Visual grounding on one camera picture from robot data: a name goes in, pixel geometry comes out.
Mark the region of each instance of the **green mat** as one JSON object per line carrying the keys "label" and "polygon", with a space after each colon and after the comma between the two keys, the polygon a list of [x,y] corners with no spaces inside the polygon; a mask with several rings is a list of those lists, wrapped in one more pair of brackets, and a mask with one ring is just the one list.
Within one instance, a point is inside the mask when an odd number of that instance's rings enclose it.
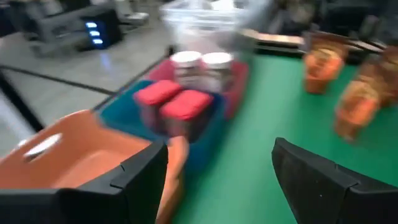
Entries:
{"label": "green mat", "polygon": [[398,113],[381,111],[353,144],[333,131],[334,109],[356,67],[322,96],[303,90],[299,59],[256,56],[244,103],[209,169],[187,189],[174,223],[296,223],[271,162],[276,137],[398,186]]}

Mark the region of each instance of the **led light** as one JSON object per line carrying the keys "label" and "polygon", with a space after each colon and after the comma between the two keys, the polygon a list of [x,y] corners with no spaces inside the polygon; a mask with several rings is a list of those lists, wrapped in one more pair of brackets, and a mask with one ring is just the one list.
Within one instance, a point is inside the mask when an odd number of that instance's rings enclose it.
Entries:
{"label": "led light", "polygon": [[95,28],[97,27],[97,24],[95,22],[86,22],[86,26],[88,28]]}
{"label": "led light", "polygon": [[102,44],[103,41],[101,39],[94,39],[93,40],[94,44]]}
{"label": "led light", "polygon": [[100,32],[98,32],[98,31],[90,31],[90,35],[92,35],[93,37],[99,36]]}

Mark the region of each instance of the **orange bin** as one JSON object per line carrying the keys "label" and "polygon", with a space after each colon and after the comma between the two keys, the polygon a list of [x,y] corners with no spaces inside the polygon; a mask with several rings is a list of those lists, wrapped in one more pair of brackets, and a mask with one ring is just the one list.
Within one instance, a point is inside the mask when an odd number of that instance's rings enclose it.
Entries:
{"label": "orange bin", "polygon": [[[111,171],[150,144],[103,128],[90,111],[73,113],[0,161],[0,189],[75,189]],[[182,170],[188,143],[179,136],[168,145],[169,162],[157,223],[167,222],[183,192]]]}

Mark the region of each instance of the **red lid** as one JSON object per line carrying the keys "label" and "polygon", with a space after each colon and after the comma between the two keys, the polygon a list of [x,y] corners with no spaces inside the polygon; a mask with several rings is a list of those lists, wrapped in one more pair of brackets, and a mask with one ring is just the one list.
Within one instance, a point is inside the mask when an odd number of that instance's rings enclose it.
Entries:
{"label": "red lid", "polygon": [[170,80],[155,82],[145,89],[134,94],[134,98],[140,103],[154,105],[174,96],[181,90],[181,86]]}
{"label": "red lid", "polygon": [[163,116],[188,120],[202,112],[212,101],[213,97],[209,94],[185,90],[166,103],[160,111]]}

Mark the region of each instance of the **gray floor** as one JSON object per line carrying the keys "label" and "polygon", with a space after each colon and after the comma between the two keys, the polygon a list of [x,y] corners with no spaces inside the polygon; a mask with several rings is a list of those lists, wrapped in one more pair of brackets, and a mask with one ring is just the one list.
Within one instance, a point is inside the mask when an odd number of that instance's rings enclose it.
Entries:
{"label": "gray floor", "polygon": [[[164,54],[169,35],[160,22],[134,31],[107,50],[72,53],[58,58],[37,58],[20,34],[0,39],[0,63],[107,90],[117,90]],[[107,95],[7,72],[29,106],[45,125],[72,112],[90,109]],[[7,154],[18,138],[0,121],[0,157]]]}

